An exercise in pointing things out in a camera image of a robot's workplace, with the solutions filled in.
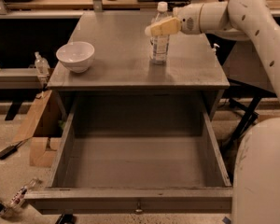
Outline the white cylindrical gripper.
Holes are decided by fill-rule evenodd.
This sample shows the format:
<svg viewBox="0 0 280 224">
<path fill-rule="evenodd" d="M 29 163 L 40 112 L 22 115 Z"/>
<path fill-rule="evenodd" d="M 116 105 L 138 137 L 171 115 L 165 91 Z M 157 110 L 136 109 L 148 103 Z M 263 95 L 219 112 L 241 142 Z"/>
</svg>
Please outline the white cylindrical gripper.
<svg viewBox="0 0 280 224">
<path fill-rule="evenodd" d="M 174 17 L 162 19 L 150 24 L 145 29 L 147 36 L 175 35 L 180 30 L 186 35 L 198 35 L 200 29 L 200 14 L 203 4 L 190 4 L 173 9 Z"/>
</svg>

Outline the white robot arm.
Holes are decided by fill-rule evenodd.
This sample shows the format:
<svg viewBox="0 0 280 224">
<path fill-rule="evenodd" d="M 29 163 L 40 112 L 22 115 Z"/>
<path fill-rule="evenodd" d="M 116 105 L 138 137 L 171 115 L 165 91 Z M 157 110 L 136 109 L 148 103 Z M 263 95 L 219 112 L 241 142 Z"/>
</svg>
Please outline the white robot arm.
<svg viewBox="0 0 280 224">
<path fill-rule="evenodd" d="M 266 0 L 228 0 L 176 7 L 150 24 L 148 36 L 214 34 L 249 40 L 258 62 L 242 58 L 233 76 L 267 88 L 280 104 L 280 26 Z M 250 128 L 237 151 L 231 198 L 231 224 L 280 224 L 280 117 Z"/>
</svg>

